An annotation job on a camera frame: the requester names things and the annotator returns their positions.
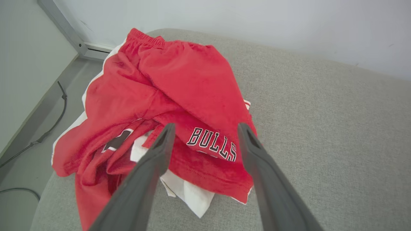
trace elastic waistband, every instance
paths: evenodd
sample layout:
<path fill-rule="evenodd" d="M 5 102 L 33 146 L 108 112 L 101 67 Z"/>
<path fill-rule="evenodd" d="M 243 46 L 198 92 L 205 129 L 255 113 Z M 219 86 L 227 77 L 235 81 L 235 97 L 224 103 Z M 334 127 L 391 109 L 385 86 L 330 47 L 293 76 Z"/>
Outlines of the elastic waistband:
<path fill-rule="evenodd" d="M 166 42 L 163 39 L 156 39 L 149 35 L 144 34 L 136 28 L 131 29 L 130 33 L 127 35 L 127 40 L 136 40 L 143 42 L 155 47 L 164 47 L 171 42 Z"/>

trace gray couch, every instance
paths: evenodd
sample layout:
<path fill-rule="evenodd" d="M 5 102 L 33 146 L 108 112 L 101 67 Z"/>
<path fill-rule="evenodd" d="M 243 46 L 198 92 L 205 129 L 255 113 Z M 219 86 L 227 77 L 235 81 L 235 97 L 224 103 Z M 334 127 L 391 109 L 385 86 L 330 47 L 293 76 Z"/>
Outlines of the gray couch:
<path fill-rule="evenodd" d="M 324 230 L 411 230 L 411 81 L 198 32 L 230 62 L 258 136 Z M 54 173 L 31 231 L 80 231 L 74 176 Z M 199 219 L 157 185 L 148 230 L 262 230 L 246 206 L 216 195 Z"/>

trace gray cushion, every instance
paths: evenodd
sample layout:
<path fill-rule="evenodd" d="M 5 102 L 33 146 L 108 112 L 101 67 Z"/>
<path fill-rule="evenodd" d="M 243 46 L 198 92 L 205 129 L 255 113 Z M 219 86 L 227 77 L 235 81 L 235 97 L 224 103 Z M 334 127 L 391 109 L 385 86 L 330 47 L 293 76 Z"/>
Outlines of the gray cushion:
<path fill-rule="evenodd" d="M 258 136 L 325 230 L 411 227 L 411 82 L 262 45 L 176 29 L 230 62 Z M 53 175 L 32 231 L 80 230 L 73 177 Z M 254 191 L 216 195 L 202 219 L 157 185 L 149 230 L 261 230 Z"/>

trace white fabric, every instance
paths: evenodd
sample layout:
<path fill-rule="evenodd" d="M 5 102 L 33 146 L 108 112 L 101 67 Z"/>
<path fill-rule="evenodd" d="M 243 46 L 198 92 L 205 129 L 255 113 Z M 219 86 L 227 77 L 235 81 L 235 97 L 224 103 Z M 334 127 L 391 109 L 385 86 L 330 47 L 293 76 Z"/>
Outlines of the white fabric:
<path fill-rule="evenodd" d="M 148 149 L 142 147 L 142 145 L 147 140 L 148 135 L 147 133 L 134 141 L 131 148 L 131 161 L 138 162 L 147 152 Z M 166 188 L 168 196 L 178 196 L 199 218 L 201 218 L 208 207 L 210 207 L 211 200 L 214 197 L 213 192 L 181 179 L 170 170 L 167 170 L 166 173 L 160 177 L 160 180 Z"/>

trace metal frame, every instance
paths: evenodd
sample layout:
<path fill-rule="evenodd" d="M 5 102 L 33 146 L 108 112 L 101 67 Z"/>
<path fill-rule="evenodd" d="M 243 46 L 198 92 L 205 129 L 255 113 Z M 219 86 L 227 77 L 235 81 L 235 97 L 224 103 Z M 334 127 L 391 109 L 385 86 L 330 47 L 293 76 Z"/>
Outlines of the metal frame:
<path fill-rule="evenodd" d="M 37 0 L 47 16 L 54 22 L 60 32 L 79 53 L 79 57 L 103 61 L 113 49 L 107 46 L 84 42 L 70 25 L 53 0 Z"/>

